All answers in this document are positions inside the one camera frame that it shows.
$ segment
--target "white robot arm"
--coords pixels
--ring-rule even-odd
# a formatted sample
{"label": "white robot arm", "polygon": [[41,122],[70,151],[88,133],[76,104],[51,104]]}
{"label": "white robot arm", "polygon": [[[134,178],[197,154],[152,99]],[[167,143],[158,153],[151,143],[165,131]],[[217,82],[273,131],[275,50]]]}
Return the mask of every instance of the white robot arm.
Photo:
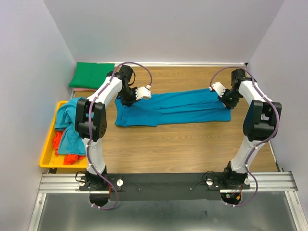
{"label": "white robot arm", "polygon": [[[232,72],[232,89],[225,88],[221,83],[216,82],[210,86],[211,91],[216,91],[219,100],[221,100],[226,107],[234,108],[239,98],[245,98],[250,105],[247,112],[244,124],[243,132],[244,139],[240,149],[236,156],[231,160],[229,166],[230,177],[233,175],[240,176],[241,174],[247,174],[250,164],[258,153],[259,149],[265,144],[260,144],[248,158],[247,157],[252,148],[267,139],[273,132],[277,125],[277,119],[272,107],[265,101],[265,98],[269,101],[269,98],[262,92],[258,84],[253,82],[251,78],[245,77],[244,70],[237,69]],[[272,102],[276,107],[279,116],[281,114],[282,106],[280,103]]]}
{"label": "white robot arm", "polygon": [[[106,168],[102,154],[102,137],[107,128],[106,107],[117,94],[121,99],[122,104],[127,106],[131,106],[134,102],[137,102],[142,98],[149,99],[152,96],[149,90],[151,87],[150,85],[141,88],[130,88],[128,83],[130,82],[132,74],[133,70],[130,66],[121,66],[121,69],[119,72],[115,73],[113,79],[110,76],[111,73],[109,73],[105,82],[94,94],[86,100],[80,99],[77,103],[75,129],[79,132],[79,136],[82,138],[86,147],[90,140],[88,123],[89,105],[94,98],[96,98],[92,109],[93,143],[89,148],[89,156],[92,162],[95,163],[97,171],[101,174]],[[87,167],[87,171],[96,174],[91,166]]]}

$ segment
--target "gray floor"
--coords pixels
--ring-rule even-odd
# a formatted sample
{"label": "gray floor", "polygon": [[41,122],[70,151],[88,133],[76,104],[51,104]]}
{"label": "gray floor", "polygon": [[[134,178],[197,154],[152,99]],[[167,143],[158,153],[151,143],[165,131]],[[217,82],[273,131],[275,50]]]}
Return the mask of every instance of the gray floor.
{"label": "gray floor", "polygon": [[[249,198],[251,193],[244,193]],[[284,192],[260,192],[247,206],[220,201],[120,202],[115,210],[91,208],[88,194],[49,194],[40,231],[293,231]]]}

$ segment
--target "yellow tray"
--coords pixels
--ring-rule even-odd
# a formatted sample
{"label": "yellow tray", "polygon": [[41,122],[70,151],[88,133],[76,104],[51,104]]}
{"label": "yellow tray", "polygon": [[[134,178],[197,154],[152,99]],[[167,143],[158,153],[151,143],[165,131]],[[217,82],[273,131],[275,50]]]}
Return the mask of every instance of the yellow tray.
{"label": "yellow tray", "polygon": [[55,110],[49,132],[48,137],[45,141],[44,149],[42,152],[42,156],[39,161],[39,166],[41,167],[48,167],[48,168],[87,168],[87,159],[84,158],[82,160],[78,160],[73,165],[64,165],[64,157],[65,155],[58,155],[54,154],[54,149],[52,147],[52,139],[54,138],[56,131],[54,129],[54,123],[56,121],[56,113],[63,104],[67,103],[67,101],[60,101],[57,105]]}

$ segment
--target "green pillow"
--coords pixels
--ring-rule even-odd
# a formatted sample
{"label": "green pillow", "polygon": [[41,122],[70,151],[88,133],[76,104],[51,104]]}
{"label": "green pillow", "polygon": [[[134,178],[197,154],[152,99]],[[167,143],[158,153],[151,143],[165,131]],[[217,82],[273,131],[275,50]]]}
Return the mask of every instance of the green pillow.
{"label": "green pillow", "polygon": [[70,88],[98,89],[115,64],[77,63],[76,72],[69,83]]}

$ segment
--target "wooden tabletop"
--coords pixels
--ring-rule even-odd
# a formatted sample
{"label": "wooden tabletop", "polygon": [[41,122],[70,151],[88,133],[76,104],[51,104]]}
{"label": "wooden tabletop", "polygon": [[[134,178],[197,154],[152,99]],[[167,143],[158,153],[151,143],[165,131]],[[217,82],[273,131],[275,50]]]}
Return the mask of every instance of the wooden tabletop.
{"label": "wooden tabletop", "polygon": [[[140,67],[134,86],[146,86],[149,76]],[[153,75],[152,94],[207,88],[221,67],[149,67]],[[222,71],[215,81],[229,88],[231,71]],[[76,92],[88,97],[93,91]],[[115,125],[114,99],[107,107],[107,132],[103,156],[109,173],[171,173],[223,171],[236,155],[242,141],[243,121],[248,110],[245,99],[231,111],[231,122],[170,124],[158,127],[120,128]],[[251,170],[277,171],[266,144],[254,159]]]}

